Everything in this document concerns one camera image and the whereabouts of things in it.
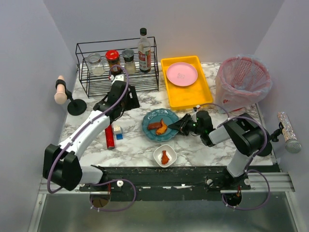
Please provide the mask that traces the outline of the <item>small white square dish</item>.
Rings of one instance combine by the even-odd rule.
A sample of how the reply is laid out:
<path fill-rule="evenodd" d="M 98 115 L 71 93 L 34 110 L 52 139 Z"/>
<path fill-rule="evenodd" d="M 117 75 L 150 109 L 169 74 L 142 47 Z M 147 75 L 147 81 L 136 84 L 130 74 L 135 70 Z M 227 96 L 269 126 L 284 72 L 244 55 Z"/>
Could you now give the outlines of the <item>small white square dish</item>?
<path fill-rule="evenodd" d="M 160 167 L 167 168 L 177 160 L 178 156 L 170 145 L 162 145 L 154 151 L 153 157 Z"/>

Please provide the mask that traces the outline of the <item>dark sauce glass bottle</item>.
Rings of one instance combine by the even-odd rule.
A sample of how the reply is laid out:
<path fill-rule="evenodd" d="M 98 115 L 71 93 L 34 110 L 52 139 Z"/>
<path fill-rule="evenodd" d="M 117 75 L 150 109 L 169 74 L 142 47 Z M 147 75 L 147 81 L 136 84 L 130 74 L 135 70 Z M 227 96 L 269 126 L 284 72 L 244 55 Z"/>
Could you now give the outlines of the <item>dark sauce glass bottle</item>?
<path fill-rule="evenodd" d="M 148 73 L 151 70 L 151 45 L 147 38 L 147 29 L 140 29 L 138 42 L 139 68 L 141 72 Z"/>

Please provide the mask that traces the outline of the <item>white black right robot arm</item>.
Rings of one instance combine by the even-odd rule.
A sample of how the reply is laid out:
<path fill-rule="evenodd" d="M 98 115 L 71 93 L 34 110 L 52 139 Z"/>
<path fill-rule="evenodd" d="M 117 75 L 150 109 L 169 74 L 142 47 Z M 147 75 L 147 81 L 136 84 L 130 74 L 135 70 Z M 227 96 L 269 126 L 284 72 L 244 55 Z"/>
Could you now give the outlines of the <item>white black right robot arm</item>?
<path fill-rule="evenodd" d="M 196 113 L 195 121 L 190 114 L 186 114 L 168 125 L 168 128 L 184 136 L 193 132 L 208 147 L 232 140 L 236 151 L 226 167 L 227 175 L 231 178 L 242 176 L 254 156 L 263 153 L 269 142 L 269 134 L 248 114 L 242 114 L 214 128 L 209 113 L 201 110 Z"/>

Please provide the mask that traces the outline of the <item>pink round plate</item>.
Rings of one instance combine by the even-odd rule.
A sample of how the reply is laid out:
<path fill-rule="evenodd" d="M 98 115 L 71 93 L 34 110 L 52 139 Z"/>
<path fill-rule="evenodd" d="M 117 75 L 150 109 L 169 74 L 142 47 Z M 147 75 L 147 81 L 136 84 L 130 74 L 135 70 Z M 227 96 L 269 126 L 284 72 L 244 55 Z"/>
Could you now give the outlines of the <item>pink round plate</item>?
<path fill-rule="evenodd" d="M 168 67 L 166 76 L 172 84 L 179 87 L 188 87 L 196 82 L 198 72 L 189 63 L 176 62 Z"/>

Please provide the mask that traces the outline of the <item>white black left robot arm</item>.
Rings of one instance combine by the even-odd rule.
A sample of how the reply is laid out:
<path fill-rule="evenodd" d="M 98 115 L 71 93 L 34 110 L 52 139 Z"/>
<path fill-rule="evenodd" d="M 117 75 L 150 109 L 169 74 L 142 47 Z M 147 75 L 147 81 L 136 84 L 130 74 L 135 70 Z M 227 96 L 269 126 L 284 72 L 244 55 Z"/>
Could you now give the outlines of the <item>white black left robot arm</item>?
<path fill-rule="evenodd" d="M 82 167 L 80 159 L 101 132 L 125 111 L 139 107 L 135 87 L 125 81 L 114 81 L 108 94 L 94 105 L 86 121 L 71 136 L 45 149 L 42 175 L 47 180 L 48 192 L 54 193 L 51 183 L 73 190 L 79 184 L 103 182 L 103 168 L 96 165 Z"/>

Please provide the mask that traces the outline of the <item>grey cap salt grinder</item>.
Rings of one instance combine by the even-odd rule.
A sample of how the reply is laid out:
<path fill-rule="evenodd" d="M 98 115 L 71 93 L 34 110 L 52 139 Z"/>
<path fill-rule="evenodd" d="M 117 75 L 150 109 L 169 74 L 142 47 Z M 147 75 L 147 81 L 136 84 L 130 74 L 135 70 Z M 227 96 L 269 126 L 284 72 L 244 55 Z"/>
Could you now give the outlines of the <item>grey cap salt grinder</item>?
<path fill-rule="evenodd" d="M 136 65 L 134 62 L 134 50 L 127 48 L 122 51 L 122 56 L 125 62 L 125 69 L 128 74 L 135 74 Z"/>

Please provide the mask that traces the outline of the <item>teal glass plate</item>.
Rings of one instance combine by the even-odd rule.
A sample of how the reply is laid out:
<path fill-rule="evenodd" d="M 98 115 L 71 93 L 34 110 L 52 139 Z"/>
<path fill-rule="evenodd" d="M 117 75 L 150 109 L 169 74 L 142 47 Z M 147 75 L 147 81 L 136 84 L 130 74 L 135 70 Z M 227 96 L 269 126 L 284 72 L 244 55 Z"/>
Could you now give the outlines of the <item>teal glass plate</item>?
<path fill-rule="evenodd" d="M 172 130 L 170 128 L 167 128 L 166 132 L 161 135 L 156 134 L 155 131 L 157 129 L 148 130 L 149 124 L 159 123 L 161 120 L 163 120 L 163 122 L 169 126 L 170 124 L 177 122 L 179 117 L 173 111 L 165 108 L 155 109 L 148 112 L 142 121 L 142 131 L 146 137 L 152 141 L 165 142 L 175 137 L 178 133 L 177 130 Z"/>

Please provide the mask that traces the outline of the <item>red lid sauce jar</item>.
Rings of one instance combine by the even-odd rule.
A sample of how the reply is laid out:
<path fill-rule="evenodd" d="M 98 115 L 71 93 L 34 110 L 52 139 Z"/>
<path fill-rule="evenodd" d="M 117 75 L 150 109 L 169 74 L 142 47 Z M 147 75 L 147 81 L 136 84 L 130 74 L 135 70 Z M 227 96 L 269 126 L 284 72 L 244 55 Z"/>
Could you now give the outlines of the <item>red lid sauce jar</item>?
<path fill-rule="evenodd" d="M 105 54 L 105 58 L 108 62 L 110 72 L 113 76 L 120 75 L 122 73 L 122 69 L 120 66 L 120 56 L 118 51 L 116 50 L 109 50 Z"/>

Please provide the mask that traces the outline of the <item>clear glass salt jar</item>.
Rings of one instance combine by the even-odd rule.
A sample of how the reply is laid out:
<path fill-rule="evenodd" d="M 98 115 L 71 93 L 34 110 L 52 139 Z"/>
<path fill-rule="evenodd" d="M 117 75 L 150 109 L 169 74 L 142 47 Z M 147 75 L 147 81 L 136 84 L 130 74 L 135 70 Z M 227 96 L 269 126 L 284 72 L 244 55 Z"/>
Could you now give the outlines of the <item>clear glass salt jar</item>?
<path fill-rule="evenodd" d="M 87 57 L 87 65 L 94 76 L 102 76 L 105 73 L 102 57 L 99 53 L 92 53 Z"/>

